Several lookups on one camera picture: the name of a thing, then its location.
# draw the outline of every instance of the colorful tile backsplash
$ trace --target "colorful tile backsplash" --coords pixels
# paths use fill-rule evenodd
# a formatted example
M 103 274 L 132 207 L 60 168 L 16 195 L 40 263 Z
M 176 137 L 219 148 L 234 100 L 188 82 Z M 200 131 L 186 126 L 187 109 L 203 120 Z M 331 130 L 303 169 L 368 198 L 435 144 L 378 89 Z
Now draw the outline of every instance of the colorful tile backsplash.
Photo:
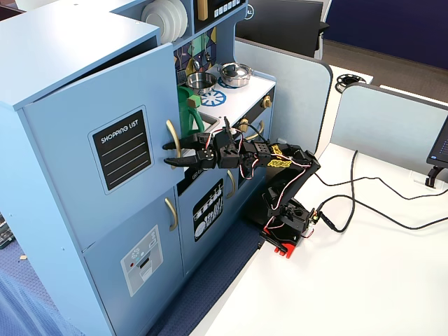
M 176 71 L 186 70 L 187 76 L 195 72 L 193 59 L 199 62 L 201 66 L 199 71 L 210 69 L 216 63 L 216 27 L 182 45 L 174 51 L 174 57 Z

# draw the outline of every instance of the stainless steel pot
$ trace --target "stainless steel pot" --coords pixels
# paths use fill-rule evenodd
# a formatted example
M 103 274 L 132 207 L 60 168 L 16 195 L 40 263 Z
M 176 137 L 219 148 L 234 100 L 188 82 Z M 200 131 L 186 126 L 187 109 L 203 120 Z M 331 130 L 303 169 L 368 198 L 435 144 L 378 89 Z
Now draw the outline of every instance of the stainless steel pot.
M 187 77 L 186 84 L 196 95 L 205 95 L 214 89 L 217 81 L 211 73 L 196 72 Z
M 224 84 L 234 88 L 242 88 L 249 84 L 253 70 L 240 63 L 227 63 L 220 67 L 219 72 Z

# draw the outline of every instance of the sticker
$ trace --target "sticker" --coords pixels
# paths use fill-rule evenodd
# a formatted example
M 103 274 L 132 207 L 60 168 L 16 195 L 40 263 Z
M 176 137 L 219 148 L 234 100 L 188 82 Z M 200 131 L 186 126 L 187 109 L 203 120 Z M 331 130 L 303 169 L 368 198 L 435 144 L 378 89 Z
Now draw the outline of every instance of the sticker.
M 224 180 L 221 179 L 193 208 L 193 226 L 197 242 L 223 212 Z
M 163 263 L 159 227 L 153 227 L 120 263 L 132 297 Z
M 283 155 L 283 153 L 281 152 L 280 148 L 277 145 L 273 145 L 272 150 L 274 151 L 274 154 Z M 267 166 L 276 168 L 288 168 L 291 166 L 291 163 L 292 162 L 290 160 L 278 159 L 278 160 L 271 160 L 271 162 L 269 162 Z
M 107 191 L 151 165 L 142 108 L 94 133 L 92 140 Z
M 245 20 L 250 20 L 251 18 L 253 18 L 253 15 L 255 14 L 255 9 L 253 9 L 252 5 L 247 5 L 247 15 L 244 18 Z
M 224 104 L 227 97 L 221 91 L 212 90 L 206 94 L 203 94 L 201 99 L 203 106 L 216 107 Z

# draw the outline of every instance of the white plate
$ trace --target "white plate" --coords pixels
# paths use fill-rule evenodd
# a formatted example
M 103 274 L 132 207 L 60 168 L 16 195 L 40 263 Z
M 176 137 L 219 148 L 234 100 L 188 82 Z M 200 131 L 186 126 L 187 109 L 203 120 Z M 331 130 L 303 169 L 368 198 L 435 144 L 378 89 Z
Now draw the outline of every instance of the white plate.
M 172 42 L 174 40 L 174 18 L 167 7 L 163 6 L 159 1 L 154 1 L 147 5 L 148 17 L 146 18 L 146 23 L 150 25 L 155 25 L 160 28 L 160 42 L 162 44 Z M 157 14 L 162 18 L 163 25 L 160 25 L 160 20 L 157 16 L 151 15 Z
M 179 13 L 179 11 L 172 2 L 168 0 L 156 0 L 156 1 L 160 2 L 163 6 L 167 7 L 168 11 L 171 13 L 171 16 L 173 17 L 174 20 L 173 41 L 175 41 L 179 37 L 179 34 L 181 33 L 181 23 L 182 23 L 181 14 Z
M 185 6 L 182 4 L 181 0 L 168 0 L 172 2 L 177 11 L 179 12 L 179 15 L 181 16 L 181 33 L 179 34 L 179 37 L 182 37 L 186 30 L 188 25 L 188 16 L 187 16 L 187 10 L 185 9 Z
M 146 22 L 146 18 L 148 17 L 148 11 L 153 7 L 153 4 L 150 3 L 143 8 L 143 12 L 141 13 L 141 21 Z

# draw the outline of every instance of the yellow sticker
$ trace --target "yellow sticker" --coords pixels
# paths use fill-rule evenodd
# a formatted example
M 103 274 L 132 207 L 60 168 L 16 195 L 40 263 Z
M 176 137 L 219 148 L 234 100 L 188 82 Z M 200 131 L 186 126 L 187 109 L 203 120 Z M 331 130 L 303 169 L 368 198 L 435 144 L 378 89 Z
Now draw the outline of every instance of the yellow sticker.
M 283 153 L 281 152 L 280 148 L 277 145 L 273 145 L 272 150 L 274 151 L 274 154 L 283 155 Z
M 277 145 L 273 145 L 272 151 L 274 154 L 277 155 L 283 155 L 280 148 Z M 283 160 L 272 160 L 267 164 L 269 167 L 276 167 L 276 168 L 288 168 L 291 166 L 291 161 L 283 161 Z
M 291 166 L 291 161 L 273 160 L 267 164 L 269 167 L 288 168 Z

